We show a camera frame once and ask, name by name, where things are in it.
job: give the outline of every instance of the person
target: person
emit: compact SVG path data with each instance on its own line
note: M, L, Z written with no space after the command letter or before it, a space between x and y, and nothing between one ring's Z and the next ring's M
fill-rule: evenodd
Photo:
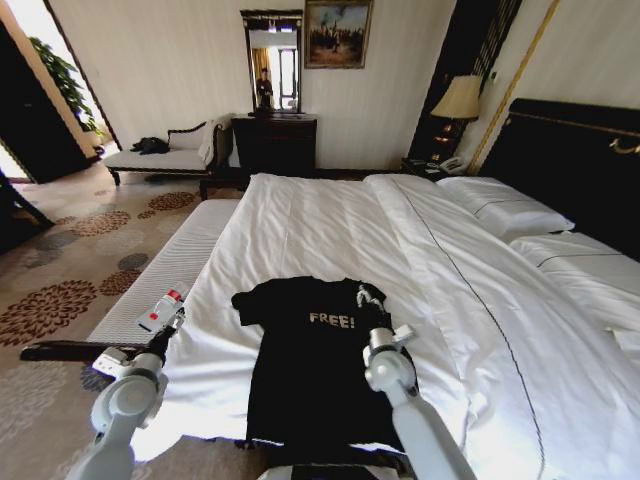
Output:
M271 82L267 78L269 70L263 68L260 72L260 78L256 84L258 98L260 99L258 107L264 110L271 110L271 97L273 96L273 88Z

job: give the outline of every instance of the wooden dresser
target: wooden dresser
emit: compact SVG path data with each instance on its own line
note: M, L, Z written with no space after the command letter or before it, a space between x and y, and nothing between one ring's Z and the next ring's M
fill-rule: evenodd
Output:
M248 173L310 177L318 120L305 114L236 115L231 119L240 166Z

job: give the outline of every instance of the lampshade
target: lampshade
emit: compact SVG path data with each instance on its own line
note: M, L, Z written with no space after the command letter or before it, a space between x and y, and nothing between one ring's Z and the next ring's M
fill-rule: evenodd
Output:
M445 118L478 118L481 81L477 75L454 77L436 108L431 111L431 115Z

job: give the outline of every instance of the framed painting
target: framed painting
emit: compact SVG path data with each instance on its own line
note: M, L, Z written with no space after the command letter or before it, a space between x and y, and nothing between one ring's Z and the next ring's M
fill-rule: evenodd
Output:
M364 68L373 0L306 0L305 68Z

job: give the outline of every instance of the white duvet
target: white duvet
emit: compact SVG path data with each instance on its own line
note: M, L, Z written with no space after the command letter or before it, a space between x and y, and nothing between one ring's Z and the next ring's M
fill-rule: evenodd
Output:
M181 435L244 438L262 332L240 326L231 297L299 275L386 293L394 324L418 332L420 392L479 479L638 478L637 370L437 185L405 175L252 178L189 295L139 459Z

